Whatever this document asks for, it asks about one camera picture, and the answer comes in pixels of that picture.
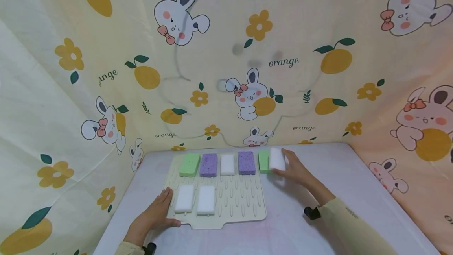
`table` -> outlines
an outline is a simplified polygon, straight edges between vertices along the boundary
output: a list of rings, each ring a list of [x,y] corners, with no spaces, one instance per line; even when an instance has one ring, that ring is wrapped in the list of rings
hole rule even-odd
[[[301,162],[358,216],[384,237],[398,254],[438,254],[393,197],[382,187],[351,147],[343,143],[276,146],[293,150]],[[155,199],[170,163],[181,153],[233,153],[270,147],[220,148],[150,152],[134,176],[93,255],[114,254],[129,224]],[[227,224],[220,230],[183,225],[148,235],[155,255],[347,254],[322,219],[309,220],[304,207],[315,199],[303,187],[275,175],[261,174],[267,217],[260,222]]]

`fabric backdrop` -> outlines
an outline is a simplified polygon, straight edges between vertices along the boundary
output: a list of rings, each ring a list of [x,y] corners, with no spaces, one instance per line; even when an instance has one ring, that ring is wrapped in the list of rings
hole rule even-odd
[[[453,0],[0,2],[0,253],[92,254],[148,151],[313,142],[453,253]]]

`beige sleeve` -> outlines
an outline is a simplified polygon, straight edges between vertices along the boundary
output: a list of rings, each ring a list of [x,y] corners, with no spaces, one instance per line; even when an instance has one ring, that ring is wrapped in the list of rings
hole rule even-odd
[[[135,244],[123,241],[114,255],[144,255],[144,251]]]
[[[326,225],[335,231],[352,254],[398,254],[375,229],[359,218],[341,199],[335,198],[318,210]]]

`white melamine sponge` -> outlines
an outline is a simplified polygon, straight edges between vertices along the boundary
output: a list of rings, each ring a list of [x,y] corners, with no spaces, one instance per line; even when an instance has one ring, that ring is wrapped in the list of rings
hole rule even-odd
[[[286,163],[281,149],[271,148],[271,155],[269,157],[269,169],[286,170]]]
[[[234,174],[234,155],[222,155],[220,159],[220,175]]]
[[[214,214],[215,211],[215,187],[200,186],[197,214]]]
[[[191,213],[194,194],[194,185],[180,186],[178,198],[176,198],[175,213]]]

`beige drying mat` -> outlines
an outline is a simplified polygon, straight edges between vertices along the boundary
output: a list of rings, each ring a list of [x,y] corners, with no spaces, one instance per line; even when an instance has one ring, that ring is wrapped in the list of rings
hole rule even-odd
[[[217,177],[200,177],[197,171],[196,177],[180,177],[179,167],[185,155],[177,155],[173,158],[169,173],[165,180],[164,188],[170,186],[173,189],[173,199],[168,212],[169,218],[181,220],[182,224],[190,224],[192,229],[221,229],[226,223],[252,222],[266,218],[266,207],[261,187],[260,170],[258,168],[258,156],[254,153],[255,175],[239,175],[238,154],[235,155],[235,175],[220,175],[221,154],[217,154]],[[195,195],[191,213],[175,214],[175,201],[178,197],[178,188],[181,185],[195,185]],[[197,201],[199,187],[203,185],[215,186],[215,214],[210,216],[197,215]]]

